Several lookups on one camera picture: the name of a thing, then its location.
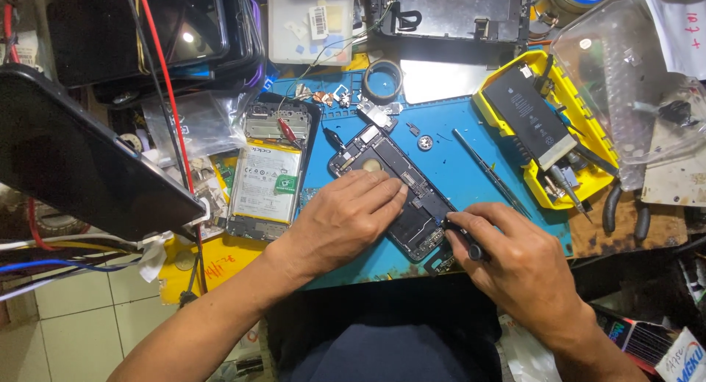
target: phone battery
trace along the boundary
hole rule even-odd
[[[576,146],[569,130],[519,69],[508,69],[483,95],[543,170]]]
[[[231,213],[292,223],[301,158],[298,150],[248,143],[238,159]]]

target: pliers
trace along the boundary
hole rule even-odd
[[[634,190],[635,208],[638,211],[638,221],[635,224],[635,244],[638,246],[648,237],[649,223],[652,215],[649,213],[649,206],[643,203],[640,198],[642,191]],[[606,204],[603,207],[603,230],[605,233],[613,233],[616,230],[616,209],[618,201],[623,194],[623,189],[620,187],[620,180],[615,179],[613,188],[606,198]]]

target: black battery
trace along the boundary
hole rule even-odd
[[[508,69],[483,95],[543,170],[576,146],[569,130],[519,69]]]

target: hand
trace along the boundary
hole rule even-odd
[[[550,348],[596,325],[579,298],[559,240],[502,203],[478,203],[448,219],[466,229],[491,259],[474,262],[463,236],[447,230],[456,260],[473,283]]]
[[[313,279],[340,268],[401,214],[407,191],[384,171],[350,171],[315,194],[265,254],[292,279]]]

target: yellow tool case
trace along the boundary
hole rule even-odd
[[[547,57],[548,55],[544,51],[528,51],[523,53],[484,80],[481,89],[472,96],[473,101],[481,111],[485,120],[488,124],[499,129],[501,137],[514,138],[516,134],[507,122],[503,120],[503,117],[496,113],[494,107],[492,107],[484,97],[483,90],[503,73],[507,72],[507,70],[516,68],[522,62],[526,63],[534,71],[535,75],[541,75],[545,70]],[[568,128],[569,132],[571,134],[578,134],[574,136],[575,138],[578,137],[580,143],[584,144],[589,150],[605,161],[608,161],[614,167],[617,167],[618,162],[616,160],[618,156],[612,150],[610,139],[607,138],[599,122],[592,117],[591,111],[588,109],[583,99],[579,97],[574,84],[566,77],[564,71],[556,65],[552,65],[548,77],[553,81],[554,88],[549,93],[546,100],[554,107],[558,105],[566,107],[567,109],[564,111],[564,114],[568,117],[571,124],[585,136],[577,133],[573,128]],[[529,163],[522,165],[522,168],[525,170],[525,182],[541,206],[552,210],[565,210],[574,207],[572,200],[568,196],[556,199],[554,199],[554,197],[550,198],[544,189],[547,183],[544,179],[540,181],[541,178],[537,178],[538,174],[540,177],[542,174],[534,160],[530,160]],[[589,164],[588,167],[574,172],[579,183],[578,188],[575,188],[574,191],[581,201],[586,200],[613,181],[613,176],[596,167],[594,164]]]

